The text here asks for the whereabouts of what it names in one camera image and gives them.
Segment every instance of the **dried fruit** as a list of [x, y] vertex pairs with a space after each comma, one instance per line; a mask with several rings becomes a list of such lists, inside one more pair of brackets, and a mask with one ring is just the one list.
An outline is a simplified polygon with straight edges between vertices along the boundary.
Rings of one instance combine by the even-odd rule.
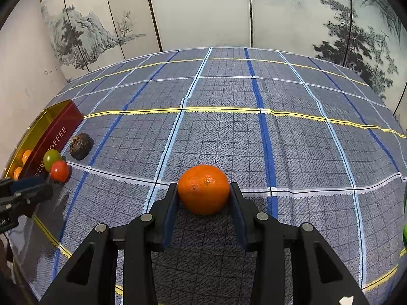
[[86, 133], [81, 133], [71, 139], [69, 152], [74, 159], [80, 161], [90, 153], [92, 147], [93, 140], [90, 136]]

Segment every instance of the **orange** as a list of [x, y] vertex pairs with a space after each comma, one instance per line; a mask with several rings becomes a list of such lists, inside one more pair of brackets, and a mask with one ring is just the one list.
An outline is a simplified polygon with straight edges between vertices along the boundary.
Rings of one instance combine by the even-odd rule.
[[18, 180], [18, 177], [20, 176], [22, 169], [23, 168], [19, 166], [14, 170], [14, 175], [13, 175], [14, 180]]
[[186, 170], [178, 180], [178, 195], [194, 214], [219, 212], [229, 198], [229, 182], [217, 167], [197, 165]]
[[28, 159], [28, 157], [31, 155], [31, 150], [26, 150], [24, 153], [23, 153], [23, 165], [25, 165], [25, 163], [26, 163], [26, 161], [27, 161], [27, 159]]

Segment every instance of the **painted screen panel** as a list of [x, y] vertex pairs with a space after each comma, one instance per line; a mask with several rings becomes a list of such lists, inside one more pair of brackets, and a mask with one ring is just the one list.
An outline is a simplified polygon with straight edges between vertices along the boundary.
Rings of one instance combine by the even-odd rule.
[[148, 0], [109, 0], [126, 59], [159, 52]]
[[352, 34], [358, 36], [348, 67], [394, 111], [407, 81], [407, 31], [387, 0], [353, 0], [353, 9]]
[[107, 0], [65, 0], [90, 71], [124, 60]]
[[252, 0], [252, 4], [254, 47], [342, 64], [349, 0]]
[[88, 72], [66, 15], [64, 0], [40, 0], [41, 14], [62, 73], [71, 81]]
[[152, 0], [163, 50], [250, 46], [249, 0]]

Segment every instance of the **red box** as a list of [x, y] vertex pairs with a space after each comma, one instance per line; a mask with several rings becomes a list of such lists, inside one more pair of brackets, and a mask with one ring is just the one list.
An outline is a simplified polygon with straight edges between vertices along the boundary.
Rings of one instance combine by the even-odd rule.
[[45, 153], [50, 149], [61, 152], [82, 121], [82, 114], [75, 103], [69, 100], [68, 104], [58, 113], [35, 145], [27, 162], [24, 164], [19, 179], [39, 175], [40, 173], [48, 174], [42, 162]]

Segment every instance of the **black clamp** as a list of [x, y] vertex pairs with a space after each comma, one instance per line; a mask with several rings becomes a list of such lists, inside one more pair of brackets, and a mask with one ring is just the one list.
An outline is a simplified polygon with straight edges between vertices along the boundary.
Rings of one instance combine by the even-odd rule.
[[[239, 243], [257, 251], [251, 305], [284, 304], [284, 249], [290, 248], [294, 305], [339, 305], [368, 302], [334, 250], [316, 228], [281, 224], [245, 199], [237, 183], [230, 185], [230, 209]], [[115, 302], [118, 250], [125, 250], [123, 304], [157, 305], [151, 251], [164, 252], [178, 209], [177, 184], [127, 225], [97, 225], [61, 269], [39, 305], [107, 305]]]
[[18, 217], [52, 197], [52, 186], [42, 176], [0, 180], [0, 233], [18, 226]]

